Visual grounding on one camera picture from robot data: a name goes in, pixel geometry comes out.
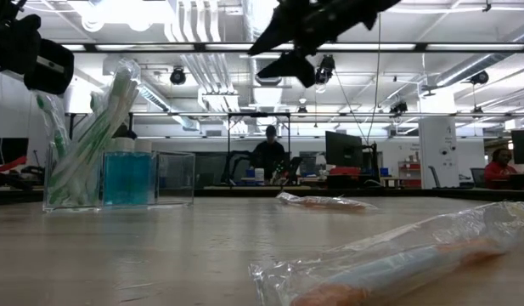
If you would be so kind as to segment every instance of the blue liquid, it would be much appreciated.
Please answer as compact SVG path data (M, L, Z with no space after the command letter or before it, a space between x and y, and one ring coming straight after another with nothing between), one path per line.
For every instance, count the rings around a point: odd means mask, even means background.
M103 201L106 206L137 206L151 203L152 156L142 152L105 154Z

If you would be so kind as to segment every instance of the ceiling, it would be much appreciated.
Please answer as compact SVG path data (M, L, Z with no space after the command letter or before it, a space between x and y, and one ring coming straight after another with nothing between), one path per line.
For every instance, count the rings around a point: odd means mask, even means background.
M167 0L151 2L163 6L169 5ZM524 9L524 0L493 0L492 3L495 8ZM26 8L25 13L37 13L42 16L40 30L42 36L59 43L168 43L164 35L164 25L158 23L154 23L147 31L133 31L126 24L106 24L100 31L85 31L82 27L82 18L75 11L78 5L84 4L86 2L71 0L69 2L28 1L29 8ZM193 6L193 16L195 16L195 3ZM218 6L221 39L228 43L248 41L248 29L245 26L245 16L242 14L242 1L221 0L218 1ZM340 35L339 42L378 42L380 26L382 42L501 43L504 42L506 35L524 25L524 11L520 10L493 9L487 13L476 11L425 14L434 13L434 9L460 10L484 6L485 2L482 0L402 0L395 9L408 10L414 14L383 13L374 30L368 31L363 25L357 25ZM40 11L50 10L51 7L63 13ZM105 56L105 54L77 54L76 68L94 80L107 83L111 76L102 74ZM134 58L143 68L144 81L156 88L174 108L181 111L206 111L196 102L199 85L190 74L187 74L187 82L184 85L172 86L169 81L173 66L186 64L180 54L129 54L128 56ZM253 93L250 60L240 54L225 54L225 60L228 63L228 72L234 89L239 95L239 106L243 111L248 110L249 106L251 108L263 106L264 110L272 108L271 111L296 112L299 99L304 98L307 100L306 106L309 112L349 110L368 112L373 111L374 106L380 103L383 106L382 110L388 111L387 107L395 100L386 100L386 98L405 85L404 82L419 81L424 75L437 76L471 56L474 54L334 54L336 73L327 84L325 92L316 93L315 87L305 89L295 78L285 78L280 84L284 88L281 99L269 105L263 103L260 105L260 101L256 100ZM317 55L309 60L317 65L320 59L321 55ZM454 92L457 111L470 111L475 102L481 104L501 99L524 89L524 54L510 56L488 67L486 72L490 76L490 81L486 85L477 86L475 94L470 84L458 83L449 88ZM409 111L417 111L416 102L419 97L414 87L415 85L412 85L402 91L401 98L408 102ZM136 110L142 110L143 103L146 102L139 102ZM506 112L518 107L524 107L524 95L489 108L489 111ZM498 125L503 120L494 118L486 122Z

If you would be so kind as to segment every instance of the table surface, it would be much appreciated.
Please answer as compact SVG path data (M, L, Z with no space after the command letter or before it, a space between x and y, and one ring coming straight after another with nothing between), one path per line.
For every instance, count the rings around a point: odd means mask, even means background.
M358 199L382 212L311 211L253 198L98 213L2 206L0 306L255 305L251 263L313 256L484 204ZM392 305L524 305L524 251L454 272Z

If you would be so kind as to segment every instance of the man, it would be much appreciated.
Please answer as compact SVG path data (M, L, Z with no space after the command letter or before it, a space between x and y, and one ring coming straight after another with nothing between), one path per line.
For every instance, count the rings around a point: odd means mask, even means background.
M265 135L268 139L254 149L253 166L262 167L265 179L270 180L273 177L273 164L280 162L285 157L285 148L275 140L277 129L274 126L268 126Z
M512 159L510 150L497 149L492 154L492 162L484 169L484 180L489 189L508 189L509 185L505 182L498 182L498 180L508 180L511 174L518 172L511 166L509 162Z

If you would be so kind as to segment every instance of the clear plastic wrapper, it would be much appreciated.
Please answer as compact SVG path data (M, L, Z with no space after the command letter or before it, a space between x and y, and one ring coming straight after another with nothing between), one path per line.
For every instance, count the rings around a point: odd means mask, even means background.
M58 155L47 181L46 208L88 207L98 202L102 154L138 96L140 74L141 70L135 61L121 60L114 81L105 95L93 94L92 102L98 106L94 106L94 113L85 119L90 123L79 129L79 137L68 144L66 150L60 150L55 145ZM41 100L47 104L56 99L52 95L37 95L37 101ZM58 111L58 108L54 108L51 113ZM46 120L50 114L45 110L44 113ZM68 139L67 133L65 137L62 135L63 131L66 131L63 121L48 122L54 125L50 128L55 131L54 135L59 134L62 139Z
M252 265L251 275L264 306L381 305L522 242L524 202L500 202L406 225L316 258Z
M364 203L345 199L341 197L327 197L327 196L304 196L299 197L291 195L287 192L281 192L277 195L277 199L285 205L297 205L307 208L328 208L328 209L344 209L354 212L363 212L365 210L376 210L377 207Z

